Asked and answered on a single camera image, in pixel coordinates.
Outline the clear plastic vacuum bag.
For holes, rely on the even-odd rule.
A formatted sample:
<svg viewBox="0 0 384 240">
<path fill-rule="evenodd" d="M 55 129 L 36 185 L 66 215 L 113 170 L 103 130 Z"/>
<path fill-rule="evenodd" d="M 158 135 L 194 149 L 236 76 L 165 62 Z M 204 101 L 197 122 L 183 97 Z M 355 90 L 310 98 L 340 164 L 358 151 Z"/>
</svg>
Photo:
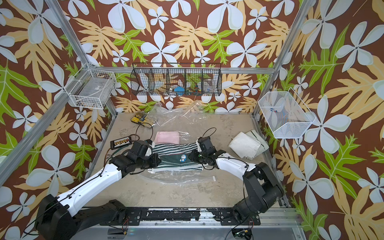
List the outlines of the clear plastic vacuum bag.
<svg viewBox="0 0 384 240">
<path fill-rule="evenodd" d="M 143 140 L 149 139 L 153 142 L 152 148 L 148 150 L 149 153 L 153 153 L 157 132 L 179 132 L 179 145 L 197 143 L 199 137 L 208 136 L 205 132 L 208 117 L 203 113 L 201 104 L 192 103 L 187 107 L 172 110 L 163 108 L 161 104 L 156 104 L 148 114 L 156 119 L 155 125 L 150 128 L 140 125 L 136 129 L 136 134 Z M 195 184 L 213 182 L 215 178 L 210 175 L 210 169 L 208 166 L 203 167 L 202 171 L 186 172 L 152 172 L 148 169 L 141 176 L 148 182 L 164 185 Z"/>
</svg>

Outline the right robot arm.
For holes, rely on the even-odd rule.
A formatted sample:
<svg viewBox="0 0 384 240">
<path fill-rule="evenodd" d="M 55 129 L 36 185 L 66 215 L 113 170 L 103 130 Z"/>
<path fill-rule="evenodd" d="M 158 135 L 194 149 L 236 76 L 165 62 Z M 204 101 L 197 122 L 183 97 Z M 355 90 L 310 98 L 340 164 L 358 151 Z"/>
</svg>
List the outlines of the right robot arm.
<svg viewBox="0 0 384 240">
<path fill-rule="evenodd" d="M 197 146 L 189 154 L 192 162 L 228 172 L 243 182 L 243 199 L 232 207 L 232 219 L 236 224 L 256 220 L 259 213 L 267 212 L 284 196 L 279 180 L 267 164 L 247 163 L 217 150 L 210 137 L 198 138 Z"/>
</svg>

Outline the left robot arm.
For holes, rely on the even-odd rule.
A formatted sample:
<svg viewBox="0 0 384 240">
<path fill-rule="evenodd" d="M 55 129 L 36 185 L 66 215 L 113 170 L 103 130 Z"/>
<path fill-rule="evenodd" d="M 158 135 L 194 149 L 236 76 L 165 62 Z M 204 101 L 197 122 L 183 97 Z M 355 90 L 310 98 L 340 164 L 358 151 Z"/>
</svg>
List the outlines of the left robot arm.
<svg viewBox="0 0 384 240">
<path fill-rule="evenodd" d="M 153 153 L 151 140 L 135 141 L 129 150 L 113 157 L 99 172 L 82 184 L 60 194 L 48 195 L 39 206 L 35 229 L 46 240 L 69 240 L 78 232 L 98 224 L 122 224 L 127 208 L 117 200 L 99 206 L 83 207 L 108 186 L 136 170 L 155 168 L 161 160 Z"/>
</svg>

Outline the green white striped towel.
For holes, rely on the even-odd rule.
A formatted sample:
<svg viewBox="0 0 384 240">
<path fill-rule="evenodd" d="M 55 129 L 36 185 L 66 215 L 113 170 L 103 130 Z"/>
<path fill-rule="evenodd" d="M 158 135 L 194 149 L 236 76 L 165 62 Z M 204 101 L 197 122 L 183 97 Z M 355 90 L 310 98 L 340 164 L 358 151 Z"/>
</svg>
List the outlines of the green white striped towel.
<svg viewBox="0 0 384 240">
<path fill-rule="evenodd" d="M 157 144 L 153 147 L 153 153 L 158 154 L 161 163 L 156 168 L 151 168 L 152 172 L 186 172 L 202 171 L 203 166 L 192 162 L 189 154 L 197 150 L 196 143 L 175 145 L 175 144 Z"/>
</svg>

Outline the pink towel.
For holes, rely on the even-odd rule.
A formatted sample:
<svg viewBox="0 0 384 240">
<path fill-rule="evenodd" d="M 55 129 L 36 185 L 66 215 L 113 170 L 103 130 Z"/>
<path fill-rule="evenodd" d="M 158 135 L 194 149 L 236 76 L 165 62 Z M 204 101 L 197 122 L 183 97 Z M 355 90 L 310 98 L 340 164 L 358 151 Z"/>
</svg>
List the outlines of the pink towel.
<svg viewBox="0 0 384 240">
<path fill-rule="evenodd" d="M 174 132 L 157 132 L 155 140 L 155 144 L 180 144 L 180 133 L 177 131 Z"/>
</svg>

